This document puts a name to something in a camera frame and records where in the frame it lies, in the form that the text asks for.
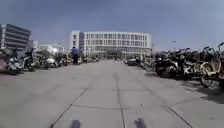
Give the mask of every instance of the scooter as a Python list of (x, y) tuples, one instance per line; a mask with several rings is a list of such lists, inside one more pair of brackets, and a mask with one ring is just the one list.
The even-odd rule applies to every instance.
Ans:
[(34, 72), (35, 63), (31, 56), (25, 56), (20, 58), (22, 60), (20, 69), (27, 69), (30, 72)]
[(158, 57), (155, 62), (155, 71), (159, 76), (166, 73), (169, 77), (174, 78), (176, 76), (178, 64), (169, 58), (170, 52), (163, 53), (161, 57)]
[(1, 53), (0, 69), (10, 75), (17, 75), (20, 73), (20, 65), (15, 57), (7, 57), (5, 53)]
[(55, 59), (53, 57), (47, 58), (47, 63), (49, 65), (49, 67), (51, 67), (51, 68), (57, 68), (58, 67), (57, 62), (55, 61)]
[(47, 58), (45, 56), (39, 58), (39, 64), (40, 64), (40, 68), (42, 69), (49, 69), (49, 64), (47, 62)]

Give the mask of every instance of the white building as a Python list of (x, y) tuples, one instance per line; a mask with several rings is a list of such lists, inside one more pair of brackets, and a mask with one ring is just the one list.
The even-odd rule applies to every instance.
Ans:
[(76, 47), (84, 55), (103, 56), (151, 55), (151, 35), (140, 32), (80, 32), (72, 31), (70, 48)]
[(46, 50), (52, 54), (55, 53), (64, 53), (65, 48), (59, 45), (53, 45), (53, 44), (46, 44), (46, 45), (39, 45), (38, 50)]

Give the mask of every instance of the paved ground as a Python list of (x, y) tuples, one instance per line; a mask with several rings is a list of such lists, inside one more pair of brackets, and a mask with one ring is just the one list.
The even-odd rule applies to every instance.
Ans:
[(0, 128), (223, 128), (224, 97), (211, 94), (114, 61), (0, 75)]

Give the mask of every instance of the sky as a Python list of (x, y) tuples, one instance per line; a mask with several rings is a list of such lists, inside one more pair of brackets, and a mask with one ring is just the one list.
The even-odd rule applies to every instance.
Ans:
[(69, 46), (72, 30), (147, 32), (156, 50), (224, 41), (223, 0), (1, 0), (0, 23)]

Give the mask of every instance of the pedestrian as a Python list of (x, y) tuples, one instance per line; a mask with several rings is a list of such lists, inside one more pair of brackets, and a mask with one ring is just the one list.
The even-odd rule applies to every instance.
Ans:
[(13, 51), (12, 51), (12, 57), (15, 57), (16, 59), (18, 58), (17, 48), (13, 49)]
[(79, 51), (75, 47), (73, 47), (73, 50), (72, 50), (72, 58), (73, 58), (73, 64), (78, 64)]

